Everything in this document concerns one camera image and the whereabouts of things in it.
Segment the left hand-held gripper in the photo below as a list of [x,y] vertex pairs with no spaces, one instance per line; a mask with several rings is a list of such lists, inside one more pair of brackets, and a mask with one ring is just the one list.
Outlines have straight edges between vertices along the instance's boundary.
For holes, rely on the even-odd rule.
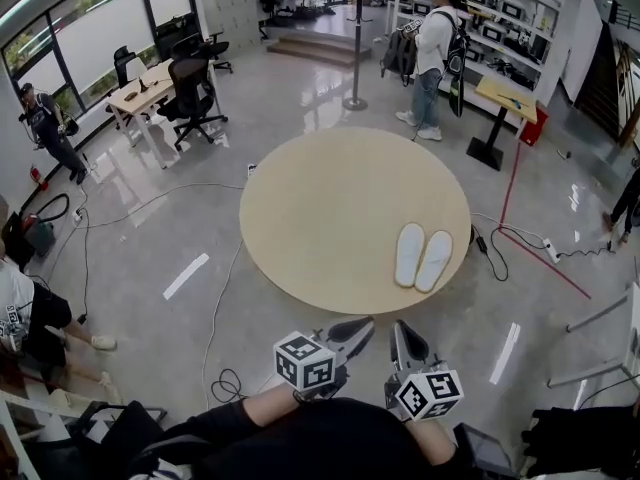
[[[344,363],[359,355],[375,332],[371,316],[344,320],[332,325],[327,340],[344,345]],[[336,352],[294,331],[273,346],[276,376],[303,400],[329,399],[347,382],[345,365],[338,365]]]

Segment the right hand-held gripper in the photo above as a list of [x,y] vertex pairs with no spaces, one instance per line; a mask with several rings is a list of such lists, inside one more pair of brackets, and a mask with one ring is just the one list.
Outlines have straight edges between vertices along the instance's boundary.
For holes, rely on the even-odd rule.
[[[392,324],[389,346],[395,370],[427,363],[428,343],[404,320]],[[385,383],[384,393],[387,409],[402,422],[444,417],[465,397],[458,372],[445,361],[396,372]]]

